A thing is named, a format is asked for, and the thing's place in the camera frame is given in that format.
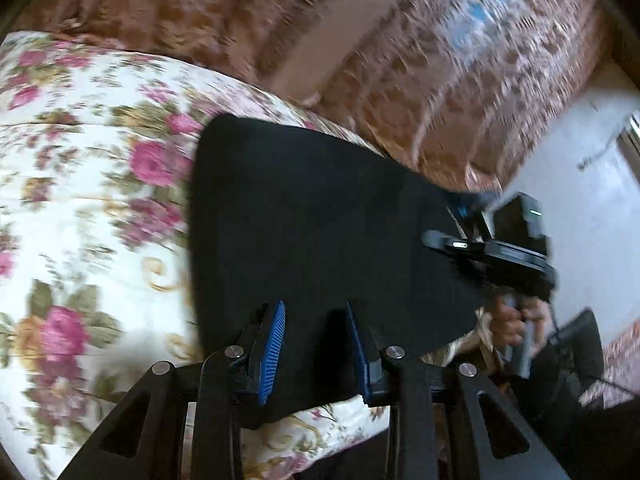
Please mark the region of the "person right hand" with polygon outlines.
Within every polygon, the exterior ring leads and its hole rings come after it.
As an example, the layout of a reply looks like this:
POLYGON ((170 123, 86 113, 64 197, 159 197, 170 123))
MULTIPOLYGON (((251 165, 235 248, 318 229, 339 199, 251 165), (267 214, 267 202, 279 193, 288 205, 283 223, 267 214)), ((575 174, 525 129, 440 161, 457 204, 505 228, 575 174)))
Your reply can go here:
POLYGON ((532 356, 547 344, 547 328, 551 321, 549 305, 539 298, 522 299, 522 308, 514 308, 506 303, 509 294, 495 296, 490 300, 488 312, 491 316, 489 330, 492 343, 497 348, 518 347, 522 344, 526 323, 534 328, 533 342, 530 347, 532 356))

